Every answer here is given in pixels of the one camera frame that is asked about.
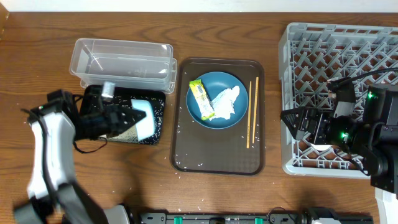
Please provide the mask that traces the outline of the pile of rice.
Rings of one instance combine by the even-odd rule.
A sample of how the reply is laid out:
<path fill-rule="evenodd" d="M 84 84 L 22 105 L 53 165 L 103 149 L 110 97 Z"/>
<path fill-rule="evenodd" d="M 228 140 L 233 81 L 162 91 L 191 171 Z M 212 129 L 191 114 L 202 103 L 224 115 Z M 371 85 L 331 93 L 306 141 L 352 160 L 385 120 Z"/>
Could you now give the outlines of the pile of rice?
<path fill-rule="evenodd" d="M 118 136 L 114 137 L 107 137 L 107 140 L 109 141 L 115 141 L 115 142 L 127 142 L 127 143 L 134 143 L 137 144 L 139 142 L 138 134 L 137 134 L 137 129 L 136 126 L 132 126 L 125 132 L 121 133 Z"/>

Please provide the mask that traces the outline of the light blue white bowl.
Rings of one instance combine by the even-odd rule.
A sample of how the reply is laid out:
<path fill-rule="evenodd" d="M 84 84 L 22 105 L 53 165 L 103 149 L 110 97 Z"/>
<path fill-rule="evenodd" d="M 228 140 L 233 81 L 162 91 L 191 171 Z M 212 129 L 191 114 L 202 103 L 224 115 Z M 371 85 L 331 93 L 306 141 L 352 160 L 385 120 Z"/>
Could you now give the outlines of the light blue white bowl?
<path fill-rule="evenodd" d="M 145 140 L 155 134 L 155 118 L 152 105 L 147 100 L 131 100 L 134 110 L 144 111 L 146 117 L 136 123 L 138 141 Z"/>

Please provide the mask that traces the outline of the white tissue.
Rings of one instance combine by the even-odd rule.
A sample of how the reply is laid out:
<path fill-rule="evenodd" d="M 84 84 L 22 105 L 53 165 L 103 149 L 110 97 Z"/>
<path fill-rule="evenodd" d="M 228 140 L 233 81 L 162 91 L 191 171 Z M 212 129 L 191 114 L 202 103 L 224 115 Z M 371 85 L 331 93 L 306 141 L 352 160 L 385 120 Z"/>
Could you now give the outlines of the white tissue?
<path fill-rule="evenodd" d="M 233 88 L 227 88 L 217 95 L 217 97 L 211 101 L 211 106 L 215 111 L 215 114 L 210 118 L 212 119 L 223 118 L 230 119 L 231 114 L 234 112 L 234 102 L 240 94 L 240 88 L 236 85 Z"/>

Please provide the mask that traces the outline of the yellow green snack wrapper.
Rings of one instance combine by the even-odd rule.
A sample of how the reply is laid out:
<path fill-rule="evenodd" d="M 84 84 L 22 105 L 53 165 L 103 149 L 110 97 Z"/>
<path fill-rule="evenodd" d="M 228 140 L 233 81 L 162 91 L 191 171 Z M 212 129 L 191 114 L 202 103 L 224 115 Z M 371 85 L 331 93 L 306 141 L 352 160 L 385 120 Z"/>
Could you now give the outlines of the yellow green snack wrapper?
<path fill-rule="evenodd" d="M 215 115 L 215 111 L 211 105 L 205 87 L 203 86 L 201 80 L 190 81 L 189 87 L 193 96 L 198 104 L 201 119 L 208 120 Z"/>

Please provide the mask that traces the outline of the dark blue plate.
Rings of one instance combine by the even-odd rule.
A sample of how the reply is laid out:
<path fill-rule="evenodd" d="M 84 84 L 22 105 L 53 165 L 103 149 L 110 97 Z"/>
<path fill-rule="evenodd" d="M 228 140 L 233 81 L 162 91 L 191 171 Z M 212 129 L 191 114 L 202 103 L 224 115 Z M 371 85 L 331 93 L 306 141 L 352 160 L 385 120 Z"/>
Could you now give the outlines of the dark blue plate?
<path fill-rule="evenodd" d="M 235 113 L 231 113 L 230 119 L 215 118 L 212 121 L 204 121 L 200 118 L 200 109 L 194 99 L 193 93 L 191 89 L 188 89 L 186 104 L 188 112 L 194 121 L 206 128 L 226 129 L 238 124 L 244 118 L 249 106 L 249 95 L 247 89 L 238 78 L 225 72 L 208 72 L 199 76 L 198 79 L 204 84 L 204 89 L 211 100 L 214 100 L 222 90 L 235 86 L 239 87 L 239 94 L 233 103 Z"/>

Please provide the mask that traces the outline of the white cup green inside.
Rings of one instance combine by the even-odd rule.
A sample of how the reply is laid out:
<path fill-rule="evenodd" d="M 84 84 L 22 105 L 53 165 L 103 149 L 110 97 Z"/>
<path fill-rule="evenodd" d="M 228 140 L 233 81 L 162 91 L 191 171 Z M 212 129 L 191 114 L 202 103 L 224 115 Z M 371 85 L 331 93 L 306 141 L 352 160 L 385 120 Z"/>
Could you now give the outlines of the white cup green inside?
<path fill-rule="evenodd" d="M 316 145 L 316 144 L 311 144 L 311 147 L 314 148 L 315 150 L 318 151 L 326 151 L 329 148 L 331 148 L 331 145 Z"/>

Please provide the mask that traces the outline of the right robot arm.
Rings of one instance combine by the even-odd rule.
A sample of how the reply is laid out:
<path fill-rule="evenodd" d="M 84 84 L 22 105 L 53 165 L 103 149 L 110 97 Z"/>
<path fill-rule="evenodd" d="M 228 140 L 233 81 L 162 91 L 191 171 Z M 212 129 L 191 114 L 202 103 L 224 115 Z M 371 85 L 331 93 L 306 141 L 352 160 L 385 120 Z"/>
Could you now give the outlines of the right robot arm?
<path fill-rule="evenodd" d="M 375 188 L 381 223 L 397 223 L 397 86 L 370 85 L 361 121 L 351 116 L 353 92 L 333 91 L 334 110 L 298 107 L 282 111 L 280 118 L 296 140 L 361 156 L 356 167 Z"/>

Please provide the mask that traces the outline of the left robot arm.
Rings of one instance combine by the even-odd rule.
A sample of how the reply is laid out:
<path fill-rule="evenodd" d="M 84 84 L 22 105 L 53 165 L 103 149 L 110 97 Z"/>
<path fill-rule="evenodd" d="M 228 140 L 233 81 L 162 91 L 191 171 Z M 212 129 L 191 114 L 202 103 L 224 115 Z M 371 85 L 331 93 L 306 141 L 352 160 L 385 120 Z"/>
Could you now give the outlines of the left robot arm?
<path fill-rule="evenodd" d="M 80 95 L 57 90 L 47 103 L 27 111 L 35 137 L 34 168 L 29 201 L 13 210 L 18 223 L 46 223 L 56 208 L 63 223 L 133 223 L 130 209 L 119 204 L 102 209 L 78 184 L 73 152 L 82 139 L 117 136 L 146 117 L 141 110 L 100 104 L 99 110 L 80 115 Z"/>

